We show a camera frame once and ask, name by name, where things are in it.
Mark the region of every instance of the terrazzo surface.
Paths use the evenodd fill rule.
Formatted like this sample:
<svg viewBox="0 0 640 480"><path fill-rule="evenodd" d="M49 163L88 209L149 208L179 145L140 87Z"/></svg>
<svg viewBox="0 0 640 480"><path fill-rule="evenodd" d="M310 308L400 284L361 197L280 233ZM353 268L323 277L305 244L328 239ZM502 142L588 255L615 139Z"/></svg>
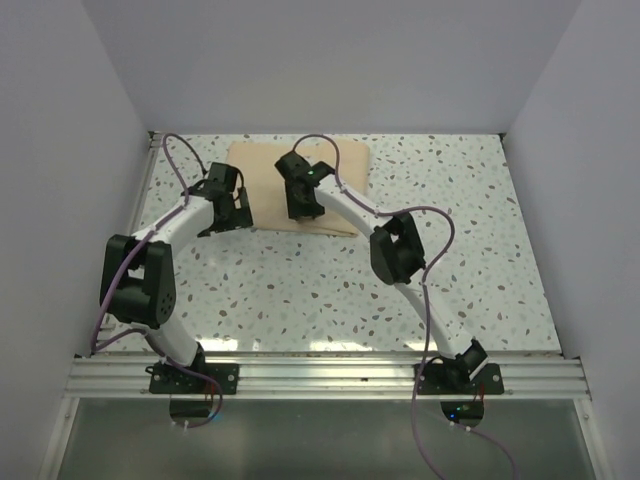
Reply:
<svg viewBox="0 0 640 480"><path fill-rule="evenodd" d="M457 234L432 271L456 319L488 351L559 352L500 140L491 135L337 135L371 148L367 195L383 207L436 205ZM187 136L205 165L234 141L292 144L299 135ZM170 151L188 183L200 178L186 148ZM140 227L180 195L158 153ZM415 215L427 257L448 238L433 214ZM174 311L209 351L406 351L424 329L404 297L370 269L362 236L246 229L195 239L174 259ZM124 328L116 325L117 333ZM129 336L110 351L147 351Z"/></svg>

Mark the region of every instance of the white wall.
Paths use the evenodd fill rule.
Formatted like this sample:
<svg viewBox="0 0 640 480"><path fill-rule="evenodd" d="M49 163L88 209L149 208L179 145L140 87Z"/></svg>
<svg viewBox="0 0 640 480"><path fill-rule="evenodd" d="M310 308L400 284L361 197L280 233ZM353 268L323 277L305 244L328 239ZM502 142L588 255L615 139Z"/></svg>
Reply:
<svg viewBox="0 0 640 480"><path fill-rule="evenodd" d="M84 0L150 129L504 132L579 0Z"/></svg>
<svg viewBox="0 0 640 480"><path fill-rule="evenodd" d="M0 15L0 478L37 474L146 133L82 4Z"/></svg>
<svg viewBox="0 0 640 480"><path fill-rule="evenodd" d="M565 353L620 478L640 478L640 2L583 0L507 135Z"/></svg>

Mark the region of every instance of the purple cable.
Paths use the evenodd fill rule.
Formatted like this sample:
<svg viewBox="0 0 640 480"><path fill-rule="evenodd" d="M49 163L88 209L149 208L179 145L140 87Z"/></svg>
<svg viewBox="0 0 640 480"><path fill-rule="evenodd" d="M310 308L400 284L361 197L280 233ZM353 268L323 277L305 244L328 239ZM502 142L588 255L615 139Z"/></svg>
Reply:
<svg viewBox="0 0 640 480"><path fill-rule="evenodd" d="M173 173L175 173L176 177L178 177L178 180L180 181L180 185L182 185L182 189L184 191L184 204L182 206L180 206L180 207L174 208L171 212L169 212L167 215L165 215L163 218L161 218L155 224L155 228L149 230L149 232L144 236L144 238L138 242L138 244L131 250L131 252L129 252L129 255L127 255L125 257L125 259L122 261L122 263L120 264L120 267L116 271L116 274L113 277L113 280L111 280L111 284L109 285L109 289L107 290L107 293L106 293L106 295L104 297L104 300L102 301L102 304L100 305L100 313L98 314L98 321L96 322L96 325L93 328L93 333L91 335L91 344L90 344L91 345L91 353L98 352L98 351L108 347L112 343L120 340L121 338L126 337L127 335L130 335L132 333L139 333L137 331L139 329L128 329L128 330L125 330L124 332L121 332L118 335L116 335L117 338L115 338L115 337L114 338L110 338L109 340L106 340L106 341L102 342L99 345L97 344L98 335L100 334L100 328L102 327L102 322L104 321L104 316L107 314L107 309L109 308L109 305L111 304L111 300L113 299L113 296L116 293L116 289L118 287L118 284L120 283L120 280L122 280L122 277L124 276L125 272L129 268L129 264L131 264L131 261L137 255L137 253L140 250L142 250L142 248L149 242L151 237L153 237L159 229L161 229L163 226L165 226L167 224L167 222L169 222L172 218L174 218L181 211L183 211L184 208L189 203L189 188L187 187L187 184L184 181L184 178L180 174L180 171L178 170L178 167L176 167L176 164L173 161L173 158L171 157L171 154L169 153L169 148L167 146L167 139L171 138L171 137L176 138L176 139L180 140L182 143L184 143L189 148L189 150L191 150L191 152L195 155L196 160L198 161L198 163L202 167L202 171L203 172L206 171L204 169L204 165L202 164L202 160L200 159L200 156L194 150L194 148L191 146L191 144L189 142L187 142L184 138L182 138L180 135L176 135L175 133L167 133L166 135L164 135L162 137L162 149L164 150L164 154L167 157L167 161L169 162L169 165L171 166L171 169L173 170Z"/></svg>
<svg viewBox="0 0 640 480"><path fill-rule="evenodd" d="M177 133L165 133L162 137L162 149L164 150L164 154L166 155L167 159L171 159L171 155L169 155L169 153L167 152L167 139L169 138L175 138L176 140L179 140L187 146L191 153L193 153L193 156L195 157L196 162L198 162L198 165L200 165L202 175L205 176L207 174L207 169L204 168L204 163L202 163L200 155L198 155L198 152L196 152L195 148L193 148L185 138L181 137ZM172 160L169 160L169 163L172 165L173 171L175 172L177 169L175 168L175 165L173 165Z"/></svg>
<svg viewBox="0 0 640 480"><path fill-rule="evenodd" d="M303 137L300 137L293 144L293 148L291 150L295 152L295 150L298 147L298 145L300 145L301 142L303 142L304 140L306 140L308 138L320 138L320 139L328 141L333 146L333 148L334 148L334 150L336 152L336 168L335 168L335 175L334 175L335 179L336 179L336 184L338 185L338 187L341 188L341 191L349 199L351 199L356 205L358 205L363 210L365 210L365 211L367 211L367 212L369 212L369 213L371 213L373 215L380 216L380 217L391 217L391 216L394 216L394 215L400 215L402 213L410 213L410 212L415 212L415 211L422 211L422 212L429 211L429 212L437 213L438 215L443 217L447 221L447 223L449 224L449 228L450 228L450 231L451 231L451 233L449 235L449 240L447 241L447 243L444 246L444 248L442 250L440 250L440 252L433 258L433 260L431 260L431 262L429 262L429 264L425 267L424 273L422 274L421 283L422 283L422 292L423 292L423 296L424 296L424 304L425 304L425 310L426 310L426 314L425 314L426 338L425 338L424 349L422 351L422 358L420 360L420 365L418 367L418 372L416 374L416 378L415 378L415 381L413 383L413 392L411 394L411 431L413 433L413 438L415 440L415 443L416 443L416 446L418 448L418 451L420 452L420 455L424 459L425 463L433 471L433 473L435 473L436 476L440 480L446 480L446 477L444 476L444 474L440 471L440 469L438 467L436 467L436 465L434 464L433 460L431 460L431 458L429 456L429 453L427 452L426 448L424 447L424 445L422 443L422 439L420 438L420 433L418 432L418 418L417 418L417 403L418 402L417 402L417 396L418 396L419 379L422 376L422 373L424 372L425 365L427 363L427 356L429 354L429 340L431 338L431 308L429 307L429 292L428 292L428 287L427 287L427 276L429 275L429 272L434 267L434 265L444 256L445 253L447 253L447 251L449 250L449 248L453 244L453 239L455 237L455 232L456 232L455 224L453 223L453 219L445 211L443 211L443 210L441 210L441 209L439 209L437 207L432 207L432 206L427 206L427 205L403 208L403 209L400 209L400 210L395 210L393 212L376 212L374 209L369 207L367 204L365 204L362 201L360 201L347 188L343 187L343 182L342 182L342 180L340 178L340 173L339 173L340 148L338 147L338 144L332 138L330 138L330 137L328 137L326 135L323 135L323 134L318 134L318 133L311 133L309 135L304 135ZM462 429L466 429L464 426L461 426L461 425L458 425L458 426L460 428L462 428ZM507 458L509 459L509 462L511 463L511 469L512 469L512 472L513 472L513 479L514 480L518 480L520 478L520 471L518 469L518 466L516 465L515 459L513 458L511 453L508 451L508 449L502 443L500 443L498 440L495 440L494 438L492 438L491 436L487 435L486 433L482 433L482 432L476 431L475 429L471 429L471 432L474 433L475 435L478 435L479 437L484 438L485 440L493 443L500 450L502 450L504 452L504 454L507 456Z"/></svg>

